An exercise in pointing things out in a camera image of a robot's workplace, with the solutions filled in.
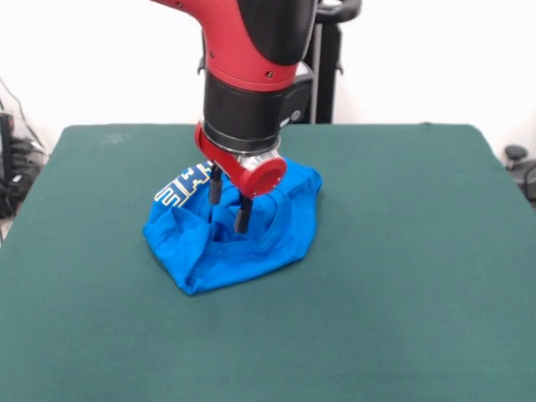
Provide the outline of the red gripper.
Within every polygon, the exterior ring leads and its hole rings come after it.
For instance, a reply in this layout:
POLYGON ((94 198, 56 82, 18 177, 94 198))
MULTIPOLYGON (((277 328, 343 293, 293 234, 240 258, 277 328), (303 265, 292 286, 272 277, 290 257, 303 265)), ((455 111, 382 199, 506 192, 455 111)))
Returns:
POLYGON ((203 121, 199 121, 194 132, 194 140, 206 158, 215 165, 211 168, 209 202, 218 205, 222 192, 222 173, 243 194, 237 211, 234 230, 246 233, 252 210, 252 199, 269 193, 286 174, 287 165, 278 153, 277 147, 254 156, 233 154, 215 145, 204 132, 203 121))

